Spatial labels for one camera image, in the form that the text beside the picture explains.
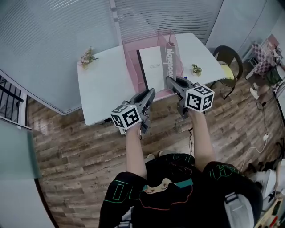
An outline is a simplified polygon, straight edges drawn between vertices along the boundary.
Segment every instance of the sneaker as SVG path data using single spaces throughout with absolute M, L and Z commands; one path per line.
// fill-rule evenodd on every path
M 249 91 L 251 92 L 251 94 L 253 95 L 253 97 L 257 100 L 259 98 L 257 91 L 253 88 L 250 88 Z
M 159 152 L 159 157 L 161 156 L 162 153 L 163 153 L 163 151 L 160 151 L 160 152 Z
M 256 91 L 258 91 L 259 86 L 256 83 L 253 84 L 253 87 L 255 88 Z
M 154 156 L 153 154 L 149 154 L 149 155 L 147 155 L 147 158 L 148 158 L 148 159 L 149 159 L 149 158 L 155 159 L 155 156 Z

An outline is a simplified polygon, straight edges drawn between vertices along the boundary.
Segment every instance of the black t-shirt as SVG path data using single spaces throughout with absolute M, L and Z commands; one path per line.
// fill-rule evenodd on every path
M 261 192 L 232 165 L 210 162 L 200 172 L 192 156 L 169 154 L 149 161 L 146 167 L 147 180 L 123 172 L 111 182 L 100 228 L 114 228 L 122 220 L 130 220 L 134 228 L 229 227 L 224 202 L 233 192 L 249 200 L 255 224 L 259 219 Z

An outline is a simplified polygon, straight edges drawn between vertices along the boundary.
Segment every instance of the small potted plant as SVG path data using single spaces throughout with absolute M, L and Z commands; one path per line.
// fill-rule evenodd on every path
M 192 64 L 191 66 L 193 67 L 193 73 L 195 73 L 199 77 L 202 73 L 202 68 L 198 67 L 195 64 Z
M 80 64 L 81 66 L 83 67 L 83 69 L 87 69 L 87 66 L 89 63 L 93 62 L 93 60 L 96 60 L 98 58 L 95 58 L 93 55 L 92 55 L 92 50 L 93 48 L 92 47 L 89 47 L 85 53 L 83 54 L 83 56 L 81 56 L 80 58 Z

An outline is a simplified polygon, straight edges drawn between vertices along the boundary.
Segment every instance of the hand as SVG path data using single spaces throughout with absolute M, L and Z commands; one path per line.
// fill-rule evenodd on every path
M 140 136 L 140 130 L 141 130 L 141 122 L 135 124 L 134 126 L 132 126 L 131 128 L 129 128 L 127 130 L 127 133 L 129 134 L 137 134 L 138 136 Z
M 193 119 L 197 117 L 198 115 L 204 115 L 204 114 L 202 112 L 197 112 L 197 111 L 194 111 L 188 108 L 188 115 L 190 116 L 191 119 Z

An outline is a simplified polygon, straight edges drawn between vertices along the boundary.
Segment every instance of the white table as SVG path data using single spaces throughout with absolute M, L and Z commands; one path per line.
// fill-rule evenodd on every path
M 135 95 L 122 46 L 95 55 L 84 70 L 77 66 L 81 104 L 86 125 L 110 117 L 114 108 Z
M 219 63 L 192 33 L 176 35 L 180 58 L 184 65 L 183 76 L 193 83 L 208 84 L 226 78 Z M 134 94 L 132 81 L 126 68 L 123 47 L 118 46 L 95 55 L 99 58 L 87 70 L 77 67 L 81 103 L 86 125 L 110 117 L 110 112 L 123 100 Z M 200 77 L 191 73 L 191 65 L 203 69 Z
M 192 33 L 176 34 L 180 59 L 184 66 L 183 76 L 192 83 L 208 84 L 226 78 L 215 57 Z M 200 77 L 193 75 L 192 64 L 202 68 Z

